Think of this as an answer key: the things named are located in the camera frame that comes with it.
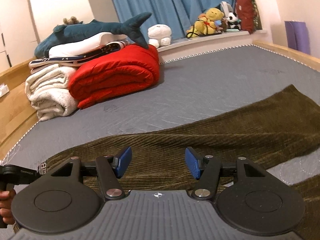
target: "white pillow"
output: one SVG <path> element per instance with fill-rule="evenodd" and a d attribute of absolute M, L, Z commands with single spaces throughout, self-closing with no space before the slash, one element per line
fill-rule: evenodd
<path fill-rule="evenodd" d="M 126 39 L 126 35 L 114 35 L 112 33 L 98 33 L 86 40 L 61 44 L 49 50 L 49 57 L 79 56 L 95 49 L 99 49 L 110 42 Z"/>

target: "mattress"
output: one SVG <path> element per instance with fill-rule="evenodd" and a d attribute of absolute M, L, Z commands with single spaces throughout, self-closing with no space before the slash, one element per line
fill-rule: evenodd
<path fill-rule="evenodd" d="M 290 84 L 320 104 L 319 72 L 257 46 L 179 58 L 161 65 L 155 87 L 37 123 L 4 164 L 36 169 L 67 148 L 109 135 L 167 129 L 216 116 L 265 99 Z M 269 172 L 289 185 L 319 174 L 320 149 Z"/>

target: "label tag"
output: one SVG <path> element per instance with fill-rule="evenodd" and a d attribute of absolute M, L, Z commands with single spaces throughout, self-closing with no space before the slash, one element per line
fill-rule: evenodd
<path fill-rule="evenodd" d="M 39 166 L 38 166 L 38 172 L 40 175 L 44 175 L 47 173 L 47 161 L 41 163 Z"/>

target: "folded duvet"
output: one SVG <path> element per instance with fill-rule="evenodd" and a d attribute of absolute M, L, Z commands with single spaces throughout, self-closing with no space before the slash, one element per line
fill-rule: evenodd
<path fill-rule="evenodd" d="M 70 78 L 69 92 L 87 108 L 106 99 L 157 84 L 159 58 L 156 48 L 131 44 L 120 51 L 83 64 Z"/>

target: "brown plush toy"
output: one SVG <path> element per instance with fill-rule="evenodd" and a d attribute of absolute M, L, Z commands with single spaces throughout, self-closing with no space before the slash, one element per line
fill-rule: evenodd
<path fill-rule="evenodd" d="M 221 26 L 218 27 L 218 30 L 222 31 L 222 32 L 226 32 L 228 29 L 228 21 L 226 18 L 222 18 L 221 20 Z"/>
<path fill-rule="evenodd" d="M 80 22 L 77 20 L 76 17 L 72 16 L 70 19 L 64 18 L 63 23 L 65 25 L 73 25 L 73 24 L 79 24 Z"/>

